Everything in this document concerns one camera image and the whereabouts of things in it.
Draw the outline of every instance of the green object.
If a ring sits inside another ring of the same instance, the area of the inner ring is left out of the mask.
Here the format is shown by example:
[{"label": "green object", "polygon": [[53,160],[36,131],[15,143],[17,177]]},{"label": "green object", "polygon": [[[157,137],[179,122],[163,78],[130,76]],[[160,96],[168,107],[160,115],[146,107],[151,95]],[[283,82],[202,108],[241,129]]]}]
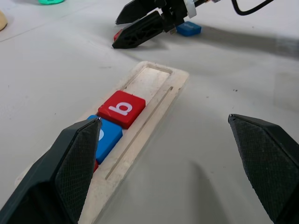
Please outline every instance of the green object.
[{"label": "green object", "polygon": [[64,0],[38,0],[39,3],[44,5],[51,5],[51,4],[58,4],[60,2],[63,2]]}]

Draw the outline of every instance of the robotic arm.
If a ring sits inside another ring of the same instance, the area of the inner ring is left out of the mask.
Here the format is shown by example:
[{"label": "robotic arm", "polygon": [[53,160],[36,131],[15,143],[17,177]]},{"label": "robotic arm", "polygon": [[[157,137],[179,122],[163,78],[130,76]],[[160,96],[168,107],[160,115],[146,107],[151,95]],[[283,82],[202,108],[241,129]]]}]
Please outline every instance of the robotic arm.
[{"label": "robotic arm", "polygon": [[[128,3],[116,20],[116,24],[132,23],[124,28],[113,43],[115,49],[135,48],[162,32],[169,32],[184,23],[184,18],[196,16],[196,7],[210,0],[133,0]],[[265,0],[248,11],[241,11],[237,1],[232,0],[233,7],[239,15],[249,15],[274,0]]]}]

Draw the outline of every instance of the blue block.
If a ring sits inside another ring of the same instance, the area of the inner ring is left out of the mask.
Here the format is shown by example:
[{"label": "blue block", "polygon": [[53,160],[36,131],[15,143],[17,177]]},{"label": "blue block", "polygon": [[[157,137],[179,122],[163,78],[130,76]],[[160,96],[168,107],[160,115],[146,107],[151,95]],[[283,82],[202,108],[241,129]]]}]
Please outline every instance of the blue block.
[{"label": "blue block", "polygon": [[[88,119],[93,119],[96,117],[96,115],[91,115]],[[104,161],[121,137],[122,128],[120,126],[102,119],[102,128],[100,130],[98,149],[95,154],[96,160],[99,164]]]},{"label": "blue block", "polygon": [[184,22],[177,26],[177,32],[183,36],[193,36],[201,33],[201,27],[193,22]]}]

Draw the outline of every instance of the white table surface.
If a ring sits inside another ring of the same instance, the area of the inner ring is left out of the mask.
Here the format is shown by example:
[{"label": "white table surface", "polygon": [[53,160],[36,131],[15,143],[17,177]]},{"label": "white table surface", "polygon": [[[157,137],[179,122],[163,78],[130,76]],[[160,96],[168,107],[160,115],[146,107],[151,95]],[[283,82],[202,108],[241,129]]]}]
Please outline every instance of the white table surface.
[{"label": "white table surface", "polygon": [[148,60],[190,79],[100,223],[270,224],[227,118],[264,119],[299,142],[299,2],[275,0],[245,17],[229,0],[210,2],[192,18],[200,36],[161,34],[114,50],[114,21],[127,2],[0,1],[9,22],[0,32],[0,206],[63,128]]}]

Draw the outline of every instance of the tan object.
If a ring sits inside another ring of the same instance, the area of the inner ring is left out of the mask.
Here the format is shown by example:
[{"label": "tan object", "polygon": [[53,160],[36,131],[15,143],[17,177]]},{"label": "tan object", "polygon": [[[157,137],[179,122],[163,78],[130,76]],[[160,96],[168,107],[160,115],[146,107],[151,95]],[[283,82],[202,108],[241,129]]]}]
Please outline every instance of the tan object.
[{"label": "tan object", "polygon": [[3,12],[0,11],[0,31],[3,30],[7,25],[7,19]]}]

